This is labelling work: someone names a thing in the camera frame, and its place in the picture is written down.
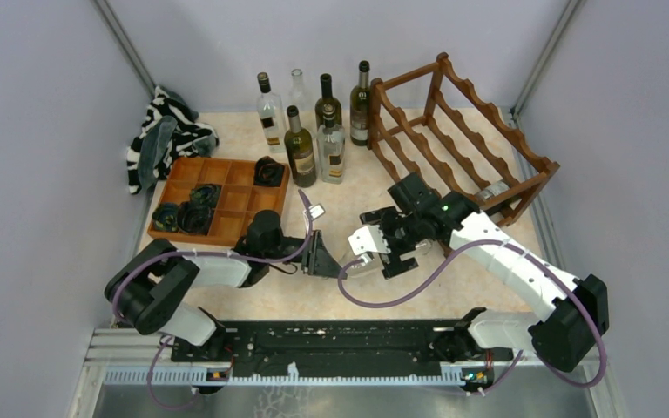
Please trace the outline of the green wine bottle silver neck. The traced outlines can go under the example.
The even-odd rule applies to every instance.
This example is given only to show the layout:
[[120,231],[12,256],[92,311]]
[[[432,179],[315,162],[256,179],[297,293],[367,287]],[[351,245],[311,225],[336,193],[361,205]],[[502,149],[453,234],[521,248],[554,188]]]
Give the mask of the green wine bottle silver neck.
[[286,114],[289,129],[284,137],[284,145],[293,180],[300,188],[310,187],[317,179],[312,136],[303,127],[297,106],[289,105]]

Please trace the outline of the brown wooden wine rack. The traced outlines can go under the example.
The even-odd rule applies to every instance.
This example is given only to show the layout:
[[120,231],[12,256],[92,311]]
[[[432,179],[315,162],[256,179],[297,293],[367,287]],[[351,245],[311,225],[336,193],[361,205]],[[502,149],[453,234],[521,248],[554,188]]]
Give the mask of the brown wooden wine rack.
[[[394,105],[389,98],[389,91],[418,78],[430,76],[426,104],[421,116],[407,118],[403,108]],[[526,180],[517,179],[510,171],[506,160],[496,155],[488,145],[485,136],[471,129],[466,117],[458,109],[451,107],[442,91],[443,81],[449,81],[460,91],[473,107],[503,137],[504,143],[511,146],[528,163],[535,174]],[[539,193],[557,172],[559,163],[533,152],[527,144],[524,133],[508,126],[497,106],[483,101],[476,93],[474,84],[467,78],[459,77],[446,52],[440,53],[436,60],[395,78],[383,81],[375,78],[369,86],[370,99],[368,110],[368,143],[384,169],[394,181],[400,181],[394,163],[387,159],[380,147],[387,145],[408,172],[419,173],[420,166],[410,159],[402,148],[398,135],[405,135],[411,144],[428,162],[431,170],[452,192],[458,192],[488,215],[496,215],[500,226],[514,224],[530,207]],[[455,173],[448,162],[440,160],[432,143],[437,142],[453,161],[466,173],[472,183],[484,191],[492,184],[483,178],[474,159],[462,151],[463,144],[469,144],[488,163],[506,185],[506,190],[488,198],[481,198],[476,193],[469,193],[457,182]]]

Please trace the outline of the olive wine bottle grey cap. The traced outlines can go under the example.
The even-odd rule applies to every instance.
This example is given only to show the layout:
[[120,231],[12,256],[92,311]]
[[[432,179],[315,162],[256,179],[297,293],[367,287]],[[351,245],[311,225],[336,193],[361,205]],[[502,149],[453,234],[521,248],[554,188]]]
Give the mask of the olive wine bottle grey cap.
[[496,196],[509,191],[509,189],[510,187],[503,180],[499,180],[475,193],[474,197],[482,212],[489,216],[500,214],[502,217],[506,217],[507,213],[512,211],[511,205],[516,200],[514,197],[507,198],[492,207],[488,207],[487,203]]

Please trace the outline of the dark green wine bottle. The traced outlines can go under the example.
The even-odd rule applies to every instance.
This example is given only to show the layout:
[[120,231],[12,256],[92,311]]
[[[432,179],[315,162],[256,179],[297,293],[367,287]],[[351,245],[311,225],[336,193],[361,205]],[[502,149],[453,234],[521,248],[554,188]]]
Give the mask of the dark green wine bottle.
[[354,145],[366,146],[370,108],[369,61],[362,60],[358,71],[358,82],[350,92],[350,138]]

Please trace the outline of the clear square spirit bottle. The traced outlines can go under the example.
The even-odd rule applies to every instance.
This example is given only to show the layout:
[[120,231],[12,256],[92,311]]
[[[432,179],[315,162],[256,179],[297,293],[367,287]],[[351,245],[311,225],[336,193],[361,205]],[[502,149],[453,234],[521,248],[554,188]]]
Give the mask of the clear square spirit bottle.
[[267,146],[272,153],[285,153],[284,136],[286,122],[283,115],[282,99],[273,92],[266,72],[257,74],[260,96],[257,98],[257,113]]

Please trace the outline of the dark wine bottle black cap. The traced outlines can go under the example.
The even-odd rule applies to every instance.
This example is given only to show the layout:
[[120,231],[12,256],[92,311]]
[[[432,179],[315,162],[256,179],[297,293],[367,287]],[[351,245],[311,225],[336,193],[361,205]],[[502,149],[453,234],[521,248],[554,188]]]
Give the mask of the dark wine bottle black cap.
[[335,122],[342,124],[342,108],[341,102],[334,97],[332,76],[329,73],[322,73],[320,75],[321,97],[314,105],[316,130],[323,124],[324,107],[325,105],[332,105],[334,107]]

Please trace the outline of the slim clear glass bottle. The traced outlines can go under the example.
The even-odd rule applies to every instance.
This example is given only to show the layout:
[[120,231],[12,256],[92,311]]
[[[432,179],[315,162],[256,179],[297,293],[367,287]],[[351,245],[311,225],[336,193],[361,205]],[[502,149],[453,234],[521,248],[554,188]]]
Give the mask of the slim clear glass bottle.
[[382,275],[382,259],[399,258],[400,260],[407,260],[409,258],[415,258],[418,262],[417,259],[419,257],[427,254],[431,250],[432,243],[429,240],[422,240],[414,245],[410,245],[399,241],[395,244],[389,244],[389,246],[391,249],[391,253],[389,254],[365,253],[362,256],[354,256],[351,249],[348,249],[338,259],[338,262],[341,266],[345,266],[351,261],[356,261],[356,264],[348,269],[348,277],[359,277],[369,273],[380,273]]

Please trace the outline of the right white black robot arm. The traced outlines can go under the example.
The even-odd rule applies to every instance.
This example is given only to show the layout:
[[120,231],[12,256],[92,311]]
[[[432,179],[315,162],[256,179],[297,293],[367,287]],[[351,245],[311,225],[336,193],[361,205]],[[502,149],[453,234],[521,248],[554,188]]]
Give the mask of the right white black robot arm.
[[488,348],[530,350],[559,372],[573,371],[593,349],[605,349],[608,330],[606,284],[584,279],[542,260],[493,222],[459,192],[441,196],[411,173],[388,190],[393,206],[361,214],[362,227],[348,238],[354,256],[378,256],[391,278],[416,268],[424,241],[464,254],[501,280],[529,307],[527,313],[484,310],[456,334],[456,349],[467,359]]

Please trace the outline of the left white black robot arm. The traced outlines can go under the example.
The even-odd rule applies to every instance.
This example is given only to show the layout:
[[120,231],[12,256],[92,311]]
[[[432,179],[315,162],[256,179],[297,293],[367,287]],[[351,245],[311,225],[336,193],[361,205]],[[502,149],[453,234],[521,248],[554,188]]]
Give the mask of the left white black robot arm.
[[186,294],[198,287],[251,287],[278,263],[295,264],[304,274],[322,278],[335,279],[341,270],[321,231],[308,228],[302,239],[287,237],[280,215],[263,210],[225,252],[183,252],[168,239],[153,240],[107,283],[104,295],[114,314],[139,334],[180,338],[213,361],[226,349],[222,326],[204,309],[187,305]]

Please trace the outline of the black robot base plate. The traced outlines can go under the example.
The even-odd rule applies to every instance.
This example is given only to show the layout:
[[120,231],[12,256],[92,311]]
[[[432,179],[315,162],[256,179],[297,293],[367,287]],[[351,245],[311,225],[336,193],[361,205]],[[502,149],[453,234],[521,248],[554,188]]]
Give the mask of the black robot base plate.
[[235,320],[200,347],[179,339],[174,362],[233,363],[234,377],[282,377],[294,364],[305,378],[432,377],[443,363],[510,361],[486,350],[462,320]]

